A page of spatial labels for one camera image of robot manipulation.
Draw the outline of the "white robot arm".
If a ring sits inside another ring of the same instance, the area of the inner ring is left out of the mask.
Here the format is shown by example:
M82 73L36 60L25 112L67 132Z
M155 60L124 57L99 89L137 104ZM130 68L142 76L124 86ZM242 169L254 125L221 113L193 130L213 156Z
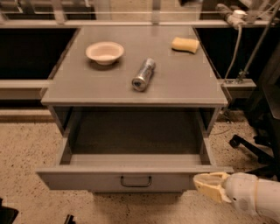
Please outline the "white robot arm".
M241 213L280 222L279 182L244 172L212 172L195 175L193 183L199 193L216 202L231 204Z

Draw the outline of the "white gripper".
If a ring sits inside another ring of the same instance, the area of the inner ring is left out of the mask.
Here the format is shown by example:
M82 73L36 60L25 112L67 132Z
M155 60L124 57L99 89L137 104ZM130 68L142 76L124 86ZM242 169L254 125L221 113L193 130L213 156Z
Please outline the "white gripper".
M232 175L226 172L196 174L196 190L216 202L231 203L241 213L257 215L256 186L258 177L243 172Z

